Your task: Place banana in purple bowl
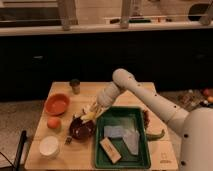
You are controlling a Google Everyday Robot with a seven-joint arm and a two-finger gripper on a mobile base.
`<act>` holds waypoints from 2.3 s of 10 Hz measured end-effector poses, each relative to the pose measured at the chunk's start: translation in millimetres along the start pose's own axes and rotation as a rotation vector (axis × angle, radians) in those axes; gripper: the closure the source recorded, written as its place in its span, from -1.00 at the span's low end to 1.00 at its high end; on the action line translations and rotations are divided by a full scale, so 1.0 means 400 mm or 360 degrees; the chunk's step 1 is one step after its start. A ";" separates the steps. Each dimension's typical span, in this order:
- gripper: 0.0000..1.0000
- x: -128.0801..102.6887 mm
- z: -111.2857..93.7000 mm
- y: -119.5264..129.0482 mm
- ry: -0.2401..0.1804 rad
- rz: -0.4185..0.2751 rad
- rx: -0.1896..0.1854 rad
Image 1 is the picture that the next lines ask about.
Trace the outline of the white wrapped gripper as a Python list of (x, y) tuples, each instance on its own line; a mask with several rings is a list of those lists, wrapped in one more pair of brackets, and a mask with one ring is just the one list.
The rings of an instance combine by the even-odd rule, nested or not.
[(88, 104), (83, 108), (83, 113), (97, 112), (102, 107), (108, 108), (114, 104), (116, 99), (125, 92), (125, 89), (120, 88), (114, 82), (111, 82), (107, 87), (100, 91), (97, 95), (97, 102)]

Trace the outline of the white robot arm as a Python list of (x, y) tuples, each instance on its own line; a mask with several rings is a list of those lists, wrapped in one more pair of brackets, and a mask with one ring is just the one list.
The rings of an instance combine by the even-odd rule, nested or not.
[(187, 111), (143, 87), (125, 69), (116, 69), (112, 82), (97, 95), (94, 108), (98, 112), (86, 113), (81, 119), (88, 122), (100, 117), (125, 91), (134, 94), (181, 137), (179, 171), (213, 171), (213, 109)]

